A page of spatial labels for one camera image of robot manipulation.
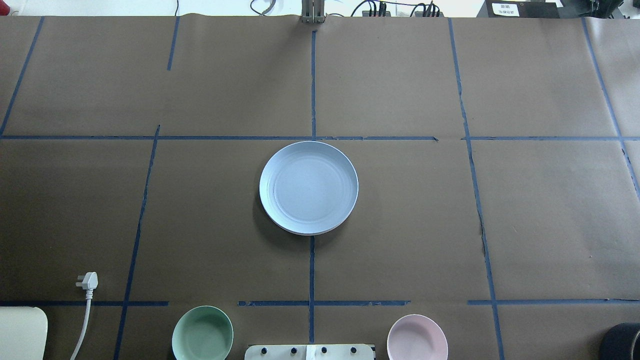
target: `black device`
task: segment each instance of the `black device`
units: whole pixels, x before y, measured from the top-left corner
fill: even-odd
[[[485,0],[477,17],[540,17],[572,19],[575,17],[599,17],[624,19],[618,7],[623,0],[560,0],[555,3]]]
[[[555,3],[485,0],[477,17],[540,17],[559,19]]]

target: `metal stand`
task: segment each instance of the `metal stand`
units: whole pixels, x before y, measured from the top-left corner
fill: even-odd
[[[322,24],[324,22],[324,0],[302,0],[300,20],[307,24]]]

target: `green bowl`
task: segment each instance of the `green bowl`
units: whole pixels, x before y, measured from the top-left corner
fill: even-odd
[[[217,307],[198,306],[178,320],[171,346],[177,360],[224,360],[233,342],[227,314]]]

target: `bowl rim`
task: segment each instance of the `bowl rim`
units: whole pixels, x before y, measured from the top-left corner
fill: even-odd
[[[394,331],[394,329],[396,328],[396,326],[398,326],[398,324],[400,322],[402,322],[405,318],[414,318],[414,317],[418,317],[421,318],[423,320],[425,320],[427,323],[431,323],[433,325],[435,325],[435,328],[437,329],[434,332],[430,332],[431,334],[434,334],[435,336],[441,337],[444,340],[444,347],[445,347],[445,359],[449,358],[449,343],[447,342],[447,336],[445,336],[444,331],[442,331],[442,328],[440,328],[440,326],[438,325],[438,323],[436,323],[435,321],[433,321],[432,319],[421,315],[421,314],[408,314],[408,315],[404,315],[403,317],[401,317],[400,319],[396,320],[396,322],[394,322],[394,324],[391,326],[391,329],[389,330],[389,334],[387,335],[387,355],[389,356],[389,360],[401,360],[401,359],[394,359],[394,357],[391,355],[391,351],[389,349],[389,339],[391,338],[391,333]]]
[[[201,305],[201,306],[196,306],[193,309],[190,309],[189,311],[187,311],[186,313],[184,313],[181,317],[180,320],[178,320],[177,323],[175,323],[175,327],[173,327],[173,333],[171,335],[171,350],[173,352],[173,355],[175,356],[176,360],[191,360],[188,356],[182,354],[180,357],[178,357],[178,355],[175,353],[175,349],[176,349],[176,344],[177,344],[177,334],[176,334],[176,330],[178,329],[178,326],[182,325],[186,320],[186,317],[188,314],[192,313],[193,311],[196,311],[197,309],[201,309],[203,307],[209,308],[211,310],[213,310],[216,313],[222,314],[224,315],[225,319],[227,319],[227,322],[229,324],[229,327],[231,328],[231,343],[228,346],[227,351],[225,352],[224,356],[222,357],[223,359],[226,359],[227,356],[229,355],[229,352],[231,352],[231,348],[233,347],[233,342],[234,342],[234,324],[231,322],[231,319],[229,318],[229,316],[222,311],[220,308],[212,306],[212,305]]]

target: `black tape roll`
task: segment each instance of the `black tape roll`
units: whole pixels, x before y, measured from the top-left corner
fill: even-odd
[[[640,360],[640,323],[618,324],[604,335],[600,360]]]

